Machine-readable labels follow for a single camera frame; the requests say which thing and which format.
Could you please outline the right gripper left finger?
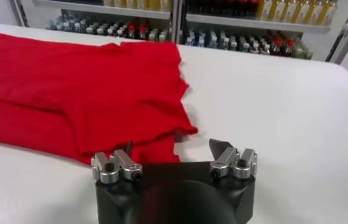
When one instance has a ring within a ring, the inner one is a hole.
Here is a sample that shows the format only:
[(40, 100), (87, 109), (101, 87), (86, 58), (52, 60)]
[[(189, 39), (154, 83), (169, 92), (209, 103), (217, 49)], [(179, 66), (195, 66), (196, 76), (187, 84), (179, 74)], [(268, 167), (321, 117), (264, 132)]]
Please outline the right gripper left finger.
[(142, 165), (131, 159), (133, 143), (115, 147), (110, 156), (105, 152), (97, 152), (91, 158), (92, 175), (103, 184), (114, 184), (119, 181), (120, 173), (126, 180), (139, 181), (142, 176)]

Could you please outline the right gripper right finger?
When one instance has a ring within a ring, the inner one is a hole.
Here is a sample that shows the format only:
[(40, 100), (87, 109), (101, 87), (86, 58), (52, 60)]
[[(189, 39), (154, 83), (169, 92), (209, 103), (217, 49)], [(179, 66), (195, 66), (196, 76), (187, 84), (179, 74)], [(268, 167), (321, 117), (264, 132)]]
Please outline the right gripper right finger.
[(232, 175), (245, 180), (257, 173), (257, 153), (253, 149), (245, 149), (240, 153), (231, 143), (217, 139), (209, 140), (209, 147), (214, 157), (210, 163), (210, 173), (213, 179)]

